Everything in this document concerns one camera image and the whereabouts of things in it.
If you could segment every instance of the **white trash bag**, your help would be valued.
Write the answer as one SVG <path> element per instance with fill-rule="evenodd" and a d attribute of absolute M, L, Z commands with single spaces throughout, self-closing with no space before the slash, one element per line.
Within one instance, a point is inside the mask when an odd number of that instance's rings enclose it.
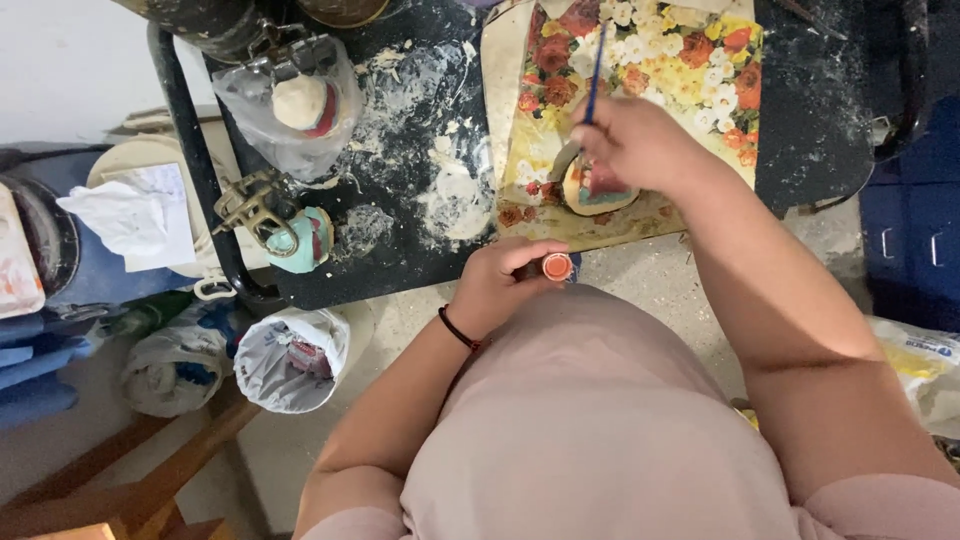
<path fill-rule="evenodd" d="M 233 344 L 248 322 L 233 299 L 194 302 L 133 346 L 120 374 L 124 399 L 164 418 L 204 406 L 230 374 Z"/>
<path fill-rule="evenodd" d="M 924 429 L 960 439 L 960 334 L 867 317 Z"/>
<path fill-rule="evenodd" d="M 251 326 L 240 340 L 233 371 L 257 405 L 287 414 L 323 405 L 348 361 L 350 325 L 327 309 L 287 307 Z"/>

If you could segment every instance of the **person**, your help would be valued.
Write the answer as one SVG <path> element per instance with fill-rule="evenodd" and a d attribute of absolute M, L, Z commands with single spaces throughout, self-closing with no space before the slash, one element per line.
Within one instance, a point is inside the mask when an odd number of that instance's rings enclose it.
<path fill-rule="evenodd" d="M 571 136 L 683 214 L 759 432 L 652 316 L 512 277 L 565 244 L 507 238 L 445 311 L 486 347 L 430 321 L 330 434 L 293 540 L 960 538 L 960 476 L 863 315 L 737 173 L 639 99 Z"/>

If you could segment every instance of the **plastic bag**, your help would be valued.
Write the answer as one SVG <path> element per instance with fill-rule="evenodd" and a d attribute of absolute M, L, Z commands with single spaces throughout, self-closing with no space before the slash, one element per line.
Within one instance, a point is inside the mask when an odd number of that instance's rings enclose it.
<path fill-rule="evenodd" d="M 274 117 L 274 89 L 268 75 L 245 67 L 213 74 L 213 91 L 227 106 L 247 142 L 277 170 L 303 181 L 321 177 L 336 162 L 365 105 L 344 44 L 335 37 L 323 36 L 314 49 L 324 50 L 325 45 L 331 58 L 307 75 L 333 85 L 339 109 L 336 127 L 320 137 L 311 138 Z"/>
<path fill-rule="evenodd" d="M 120 374 L 124 399 L 165 418 L 204 406 L 230 373 L 245 319 L 232 299 L 194 302 L 133 346 Z"/>
<path fill-rule="evenodd" d="M 255 323 L 240 340 L 233 364 L 237 385 L 272 412 L 314 410 L 345 371 L 349 344 L 350 325 L 340 314 L 287 307 Z"/>
<path fill-rule="evenodd" d="M 960 439 L 960 334 L 867 317 L 924 428 Z"/>

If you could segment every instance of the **concrete floor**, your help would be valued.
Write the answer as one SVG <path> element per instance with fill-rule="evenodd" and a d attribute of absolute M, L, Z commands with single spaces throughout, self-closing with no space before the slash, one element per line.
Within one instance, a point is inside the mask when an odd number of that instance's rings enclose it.
<path fill-rule="evenodd" d="M 869 312 L 856 201 L 814 216 L 801 217 L 791 210 L 785 224 Z M 679 239 L 670 234 L 585 254 L 580 281 L 658 317 L 693 348 L 729 398 L 745 397 L 736 357 Z M 262 528 L 271 534 L 293 529 L 303 480 L 331 428 L 434 316 L 437 306 L 449 302 L 453 290 L 454 283 L 444 283 L 369 300 L 377 319 L 372 342 L 330 401 L 302 415 L 263 412 L 240 432 L 240 452 L 262 505 L 256 520 Z"/>

